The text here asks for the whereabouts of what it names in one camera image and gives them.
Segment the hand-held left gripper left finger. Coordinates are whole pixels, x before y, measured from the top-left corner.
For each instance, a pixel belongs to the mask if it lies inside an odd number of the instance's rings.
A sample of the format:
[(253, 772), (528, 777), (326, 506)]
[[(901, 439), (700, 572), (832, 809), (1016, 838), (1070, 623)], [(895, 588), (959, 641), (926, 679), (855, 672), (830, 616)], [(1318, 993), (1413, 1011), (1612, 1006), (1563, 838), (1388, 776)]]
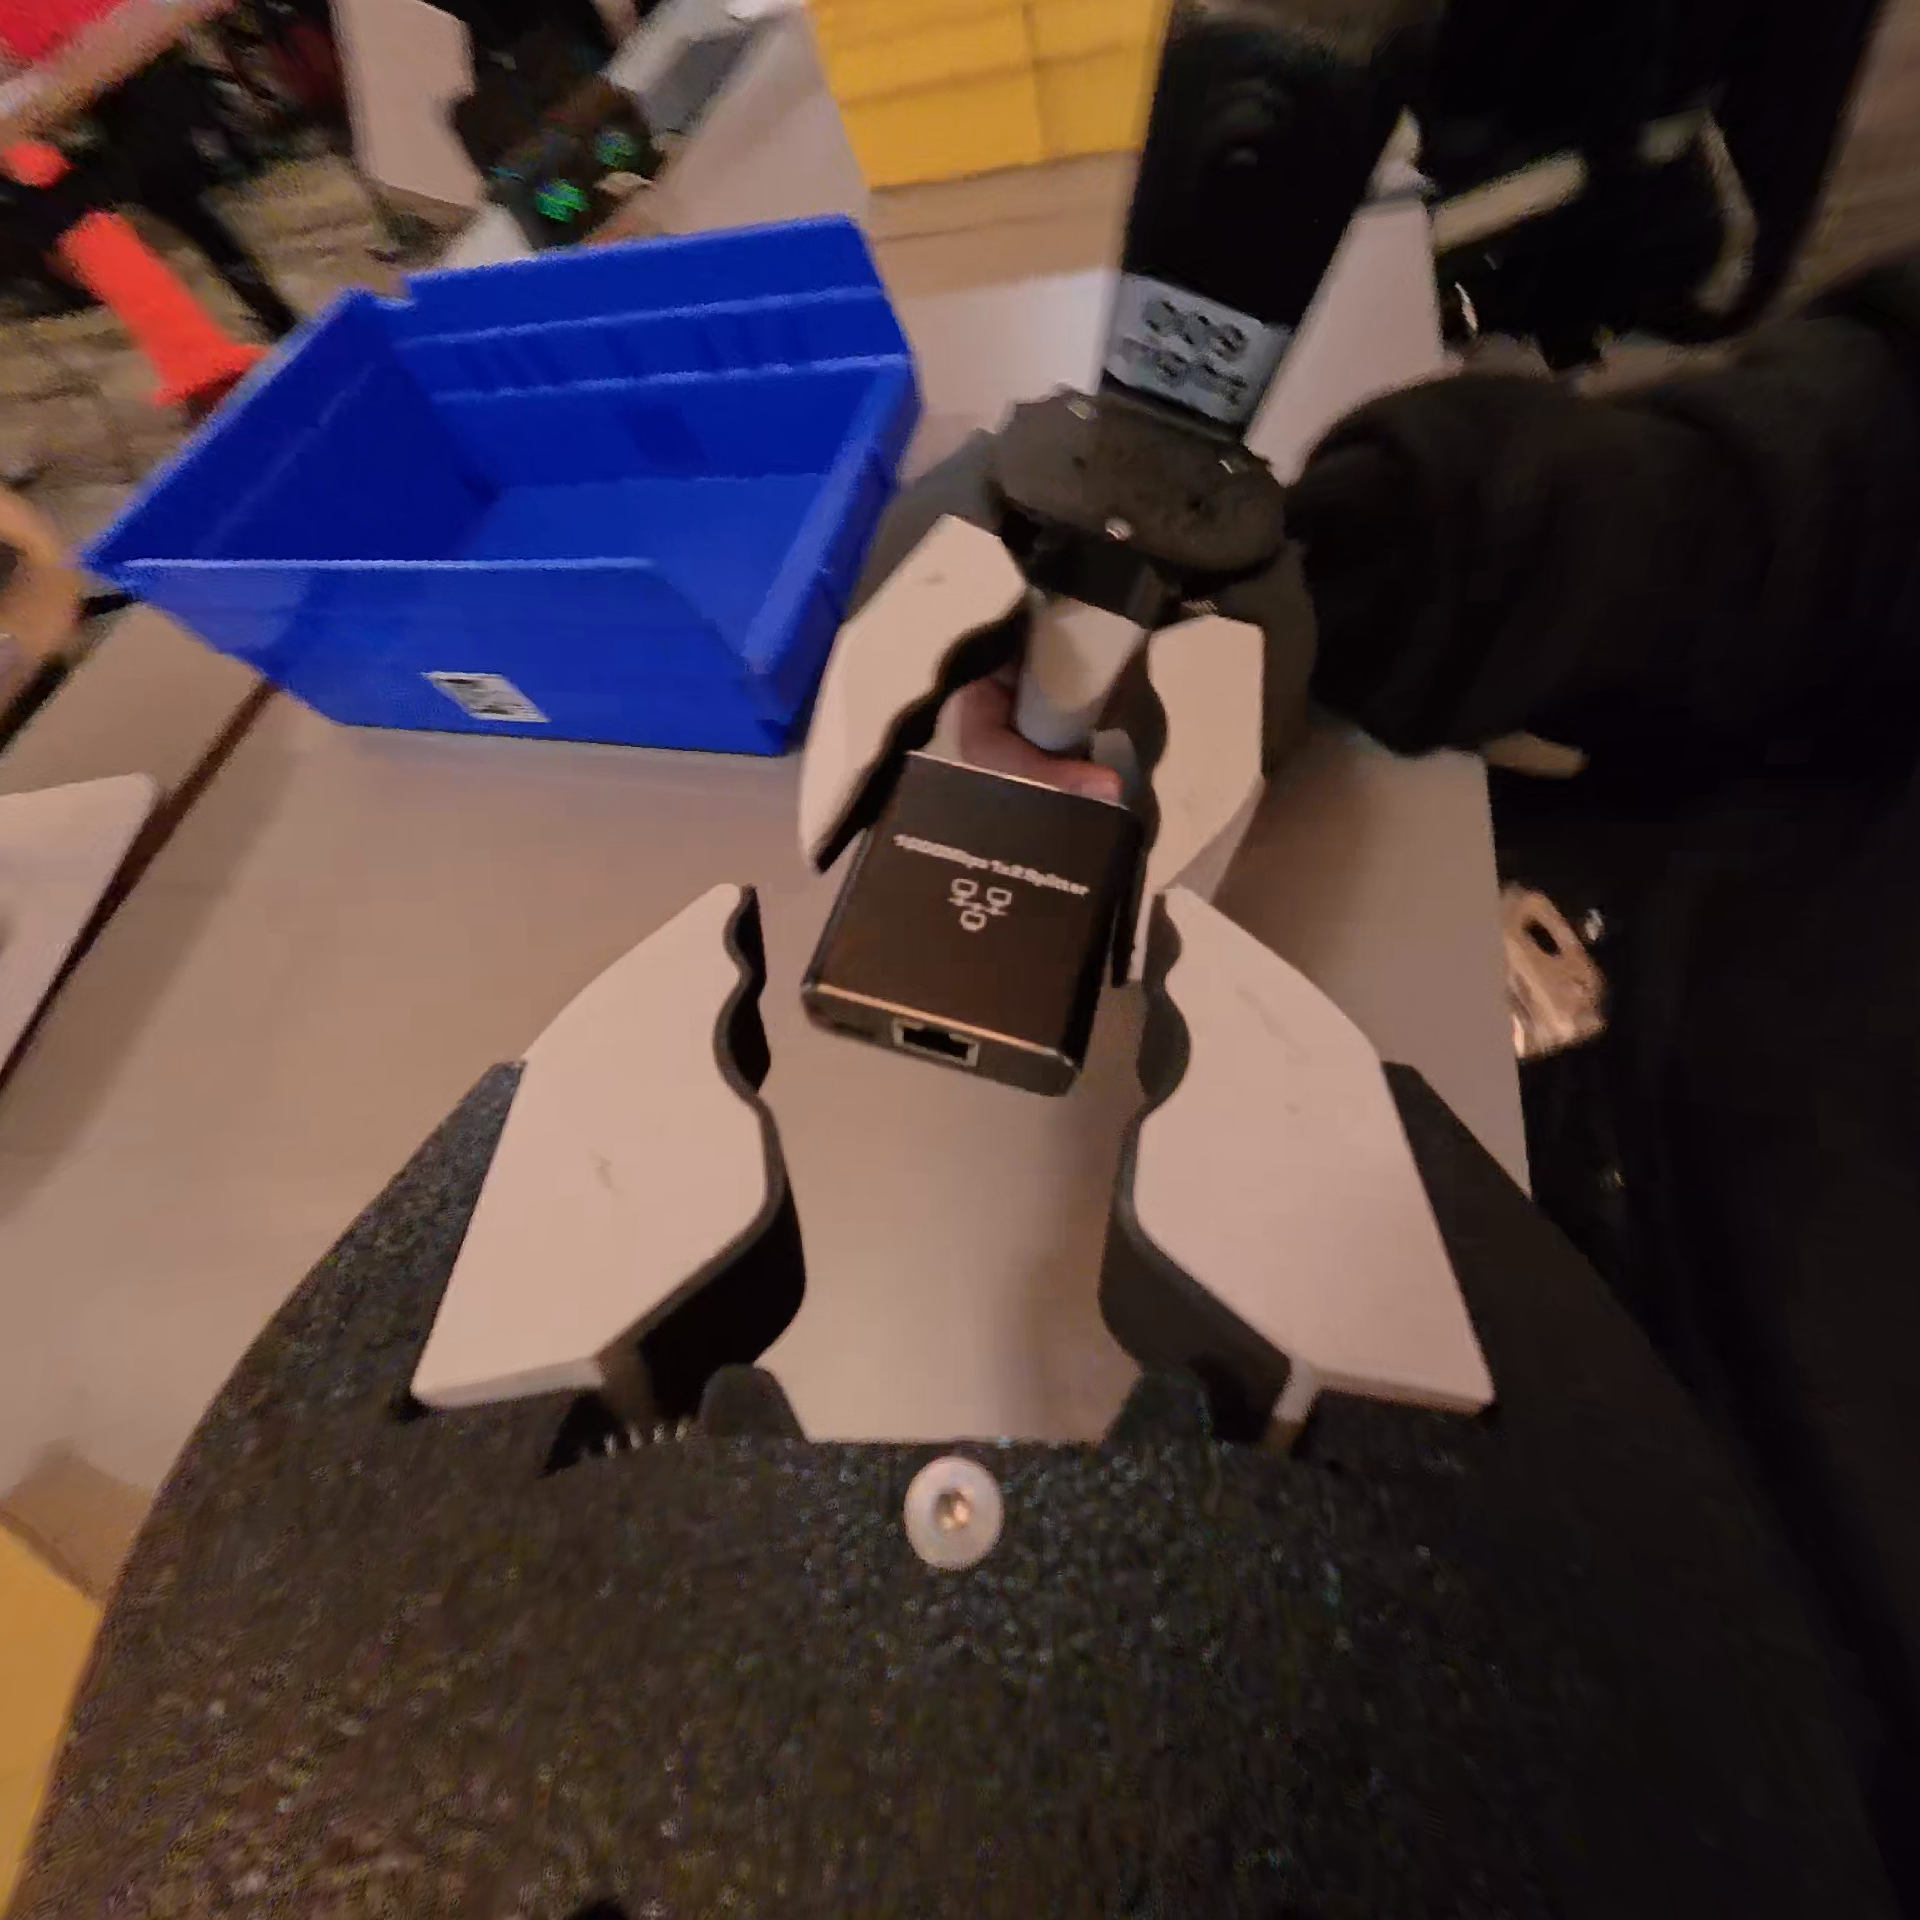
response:
[(757, 891), (719, 883), (535, 1038), (411, 1394), (431, 1410), (599, 1394), (667, 1410), (785, 1329), (785, 1211)]

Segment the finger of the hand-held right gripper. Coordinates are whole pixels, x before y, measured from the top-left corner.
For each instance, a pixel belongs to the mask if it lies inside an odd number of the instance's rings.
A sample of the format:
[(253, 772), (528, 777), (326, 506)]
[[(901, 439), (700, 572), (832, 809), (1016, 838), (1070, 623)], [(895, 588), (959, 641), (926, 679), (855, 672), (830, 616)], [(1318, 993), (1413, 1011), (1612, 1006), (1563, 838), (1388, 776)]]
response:
[(827, 874), (947, 699), (1024, 610), (1025, 578), (988, 528), (939, 518), (836, 634), (799, 758), (805, 863)]
[(1144, 753), (1143, 902), (1169, 888), (1213, 899), (1264, 798), (1264, 636), (1191, 617), (1144, 644), (1158, 746)]

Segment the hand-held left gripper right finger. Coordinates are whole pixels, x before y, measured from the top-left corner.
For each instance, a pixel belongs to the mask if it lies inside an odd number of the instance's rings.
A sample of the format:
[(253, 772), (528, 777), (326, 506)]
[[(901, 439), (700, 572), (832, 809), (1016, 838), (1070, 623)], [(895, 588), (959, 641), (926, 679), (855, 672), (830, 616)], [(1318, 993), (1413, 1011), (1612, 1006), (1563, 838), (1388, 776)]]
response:
[(1326, 1398), (1495, 1404), (1400, 1110), (1329, 996), (1208, 902), (1155, 902), (1143, 1106), (1108, 1226), (1108, 1330), (1197, 1385), (1212, 1434), (1286, 1447)]

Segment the black network splitter box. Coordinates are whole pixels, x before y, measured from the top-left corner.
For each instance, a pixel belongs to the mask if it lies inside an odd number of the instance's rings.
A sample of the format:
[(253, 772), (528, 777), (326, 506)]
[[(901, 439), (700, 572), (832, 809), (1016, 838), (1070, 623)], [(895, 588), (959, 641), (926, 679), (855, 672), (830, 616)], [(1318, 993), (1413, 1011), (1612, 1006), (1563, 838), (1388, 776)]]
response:
[(803, 976), (833, 1035), (1060, 1097), (1117, 975), (1132, 809), (911, 753)]

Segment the blue plastic bin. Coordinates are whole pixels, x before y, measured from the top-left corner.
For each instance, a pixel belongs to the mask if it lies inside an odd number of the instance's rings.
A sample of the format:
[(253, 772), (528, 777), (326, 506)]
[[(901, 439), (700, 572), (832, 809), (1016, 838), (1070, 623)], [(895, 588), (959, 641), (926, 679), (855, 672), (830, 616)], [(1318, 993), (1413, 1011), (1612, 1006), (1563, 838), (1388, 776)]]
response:
[(921, 419), (848, 215), (349, 294), (87, 569), (352, 730), (777, 758)]

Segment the person's right forearm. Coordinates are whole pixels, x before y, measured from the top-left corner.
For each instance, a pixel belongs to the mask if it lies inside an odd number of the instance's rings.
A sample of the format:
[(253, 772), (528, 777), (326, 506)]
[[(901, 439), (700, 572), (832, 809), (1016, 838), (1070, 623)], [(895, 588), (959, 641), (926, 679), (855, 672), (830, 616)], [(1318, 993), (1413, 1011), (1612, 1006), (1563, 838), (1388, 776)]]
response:
[(1286, 522), (1311, 695), (1392, 753), (1913, 759), (1916, 262), (1636, 391), (1388, 393), (1318, 441)]

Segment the grey desk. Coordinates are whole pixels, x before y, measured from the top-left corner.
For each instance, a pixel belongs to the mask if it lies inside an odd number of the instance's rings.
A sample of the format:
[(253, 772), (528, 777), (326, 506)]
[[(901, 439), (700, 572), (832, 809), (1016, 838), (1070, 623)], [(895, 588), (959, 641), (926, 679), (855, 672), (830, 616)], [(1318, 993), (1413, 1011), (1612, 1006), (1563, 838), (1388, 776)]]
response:
[[(1126, 176), (1089, 160), (862, 209), (918, 356), (907, 473), (1087, 383)], [(1278, 473), (1443, 368), (1420, 190), (1385, 178), (1253, 434)], [(832, 880), (799, 859), (797, 769), (342, 730), (125, 616), (4, 754), (4, 790), (149, 772), (181, 802), (4, 1082), (4, 1523), (107, 1596), (287, 1291), (485, 1071), (723, 880), (758, 888), (806, 1256), (768, 1366), (806, 1434), (1099, 1435), (1136, 1377), (1096, 1258), (1137, 999), (1105, 999), (1068, 1097), (811, 1030)], [(1526, 1186), (1477, 759), (1315, 723), (1215, 904)]]

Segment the person's right hand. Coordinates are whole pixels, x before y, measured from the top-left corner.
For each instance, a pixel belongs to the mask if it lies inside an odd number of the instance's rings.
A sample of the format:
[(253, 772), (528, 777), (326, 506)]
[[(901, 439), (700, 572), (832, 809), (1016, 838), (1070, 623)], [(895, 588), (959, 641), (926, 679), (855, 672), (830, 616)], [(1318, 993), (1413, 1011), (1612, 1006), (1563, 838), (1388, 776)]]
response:
[(1095, 801), (1123, 802), (1120, 776), (1093, 759), (1046, 753), (1016, 730), (1016, 682), (1004, 674), (959, 686), (944, 705), (951, 758), (996, 777), (1024, 779)]

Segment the black device green lights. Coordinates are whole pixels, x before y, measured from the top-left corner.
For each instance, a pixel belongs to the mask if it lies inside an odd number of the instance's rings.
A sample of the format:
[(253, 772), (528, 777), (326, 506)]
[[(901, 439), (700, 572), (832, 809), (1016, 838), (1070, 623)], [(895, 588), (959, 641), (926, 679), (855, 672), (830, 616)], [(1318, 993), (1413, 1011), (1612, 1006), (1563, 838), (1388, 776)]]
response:
[(486, 169), (486, 203), (532, 252), (568, 249), (607, 226), (648, 190), (664, 153), (643, 122), (542, 129)]

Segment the white stand base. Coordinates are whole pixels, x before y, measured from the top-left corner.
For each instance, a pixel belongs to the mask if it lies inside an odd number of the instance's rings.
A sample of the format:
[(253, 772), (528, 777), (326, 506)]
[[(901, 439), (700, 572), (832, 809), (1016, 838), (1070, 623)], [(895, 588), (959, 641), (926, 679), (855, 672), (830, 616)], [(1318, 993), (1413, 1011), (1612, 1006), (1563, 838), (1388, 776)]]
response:
[(150, 776), (1, 798), (1, 1068), (11, 1068), (157, 798)]

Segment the orange traffic cone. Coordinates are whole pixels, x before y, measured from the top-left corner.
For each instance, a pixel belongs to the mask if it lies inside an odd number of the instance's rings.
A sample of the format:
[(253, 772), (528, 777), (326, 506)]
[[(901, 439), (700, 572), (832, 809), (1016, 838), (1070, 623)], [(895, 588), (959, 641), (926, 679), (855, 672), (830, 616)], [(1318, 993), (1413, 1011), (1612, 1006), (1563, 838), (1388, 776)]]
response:
[(157, 408), (214, 408), (265, 359), (262, 347), (233, 338), (116, 214), (87, 214), (54, 247), (153, 368)]

